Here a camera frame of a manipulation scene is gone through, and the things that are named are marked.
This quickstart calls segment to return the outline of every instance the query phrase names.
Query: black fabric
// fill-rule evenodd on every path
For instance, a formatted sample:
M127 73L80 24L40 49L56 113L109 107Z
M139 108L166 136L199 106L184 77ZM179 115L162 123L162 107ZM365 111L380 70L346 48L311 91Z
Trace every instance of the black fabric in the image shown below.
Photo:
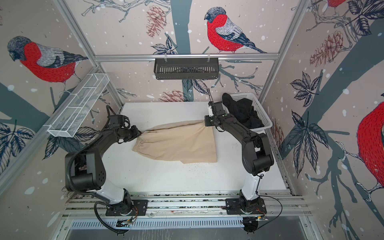
M243 98L236 102L228 93L224 93L222 99L229 113L232 113L245 127L249 129L264 127L259 116L257 116L257 112L253 109L252 100Z

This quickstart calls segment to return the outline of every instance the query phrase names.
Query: gray floor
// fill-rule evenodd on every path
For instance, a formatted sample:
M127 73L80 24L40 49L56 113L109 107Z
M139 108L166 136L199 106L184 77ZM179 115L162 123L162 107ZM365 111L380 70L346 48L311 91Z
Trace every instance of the gray floor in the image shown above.
M242 228L192 228L131 230L125 236L116 236L110 230L72 230L66 240L305 240L299 217L278 217L255 234L247 234Z

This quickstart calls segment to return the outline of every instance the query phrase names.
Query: laundry basket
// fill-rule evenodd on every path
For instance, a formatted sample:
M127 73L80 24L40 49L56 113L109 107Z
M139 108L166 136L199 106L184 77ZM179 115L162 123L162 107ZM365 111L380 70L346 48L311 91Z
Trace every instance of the laundry basket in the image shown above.
M257 100L256 96L253 93L234 93L230 95L232 99L235 101L239 101L240 99L243 99L243 98L252 100L252 106L254 110L257 112L257 115L259 116L260 120L264 124L264 127L253 128L251 129L252 131L257 132L257 131L261 131L261 130L272 127L271 119L268 117L261 103ZM226 113L229 113L228 108L224 106L224 104L223 104L223 107Z

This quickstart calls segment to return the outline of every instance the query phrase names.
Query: black mounting plate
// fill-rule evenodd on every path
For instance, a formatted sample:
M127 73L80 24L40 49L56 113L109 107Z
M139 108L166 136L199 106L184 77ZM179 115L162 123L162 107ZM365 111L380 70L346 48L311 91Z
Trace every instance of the black mounting plate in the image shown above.
M256 207L258 207L259 210L262 211L262 212L253 210L253 211L250 212L250 213L244 213L244 212L241 211L241 209L240 209L239 199L226 199L226 200L225 200L225 206L226 206L226 208L227 208L227 214L228 214L228 215L238 215L238 214L265 214L265 213L266 213L266 208L265 208L264 200L263 200L262 198L260 198L259 202L260 202L260 204L257 205Z
M139 211L138 216L145 216L145 212L147 211L147 205L148 200L132 200L133 206L137 207L137 210ZM105 212L106 216L118 216L122 217L119 212L113 212L110 209L107 209L107 212ZM134 216L136 215L136 212L132 210L127 216Z

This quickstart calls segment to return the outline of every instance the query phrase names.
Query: folded garment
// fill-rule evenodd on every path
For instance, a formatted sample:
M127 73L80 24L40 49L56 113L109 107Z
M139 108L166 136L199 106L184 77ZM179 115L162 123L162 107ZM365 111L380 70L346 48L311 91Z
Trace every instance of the folded garment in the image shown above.
M147 158L182 163L217 162L212 127L203 120L174 122L146 130L133 151Z
M235 101L228 93L224 93L222 99L223 104L228 108L229 113L233 114L245 127L249 129L264 127L263 122L260 120L257 112L252 106L252 100L243 98L239 101Z

